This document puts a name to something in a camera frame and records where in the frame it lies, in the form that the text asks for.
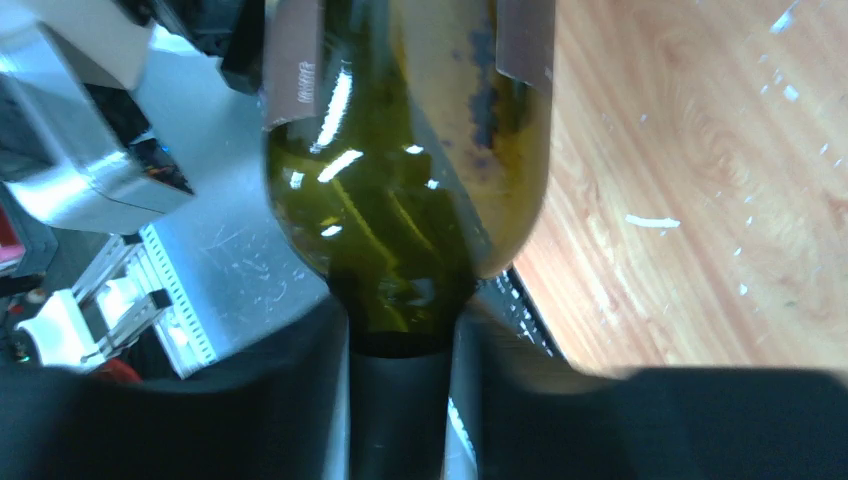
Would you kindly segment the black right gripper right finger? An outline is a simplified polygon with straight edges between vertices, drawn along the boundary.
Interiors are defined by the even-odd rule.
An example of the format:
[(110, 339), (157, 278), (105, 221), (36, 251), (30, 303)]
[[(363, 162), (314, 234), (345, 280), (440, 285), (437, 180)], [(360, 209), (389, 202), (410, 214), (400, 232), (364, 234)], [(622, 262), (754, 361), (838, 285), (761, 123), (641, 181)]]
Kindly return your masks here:
[(847, 377), (810, 369), (580, 372), (482, 312), (458, 346), (483, 479), (843, 479)]

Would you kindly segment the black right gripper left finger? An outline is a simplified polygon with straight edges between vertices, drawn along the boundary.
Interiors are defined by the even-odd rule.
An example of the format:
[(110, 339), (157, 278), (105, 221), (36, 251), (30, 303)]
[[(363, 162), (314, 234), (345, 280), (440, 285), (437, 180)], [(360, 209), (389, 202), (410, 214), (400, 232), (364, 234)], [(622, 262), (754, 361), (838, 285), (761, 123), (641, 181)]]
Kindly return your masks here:
[(184, 380), (1, 370), (5, 479), (318, 479), (346, 317), (325, 299)]

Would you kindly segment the green bottle silver neck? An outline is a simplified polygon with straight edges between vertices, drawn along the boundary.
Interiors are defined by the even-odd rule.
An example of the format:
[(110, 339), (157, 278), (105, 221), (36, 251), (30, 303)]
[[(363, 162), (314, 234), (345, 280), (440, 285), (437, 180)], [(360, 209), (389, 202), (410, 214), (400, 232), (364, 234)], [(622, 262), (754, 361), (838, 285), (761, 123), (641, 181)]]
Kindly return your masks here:
[(349, 332), (351, 479), (442, 475), (458, 319), (549, 171), (552, 1), (267, 1), (268, 195)]

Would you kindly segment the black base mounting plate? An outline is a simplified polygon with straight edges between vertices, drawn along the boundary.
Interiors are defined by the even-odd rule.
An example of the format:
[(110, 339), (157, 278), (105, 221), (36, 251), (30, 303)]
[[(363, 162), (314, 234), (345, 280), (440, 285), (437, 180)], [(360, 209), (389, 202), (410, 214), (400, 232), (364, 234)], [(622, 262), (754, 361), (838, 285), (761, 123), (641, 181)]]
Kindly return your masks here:
[(483, 304), (493, 309), (496, 317), (519, 338), (535, 345), (549, 357), (565, 359), (514, 267), (509, 267), (495, 277), (482, 280), (477, 296)]

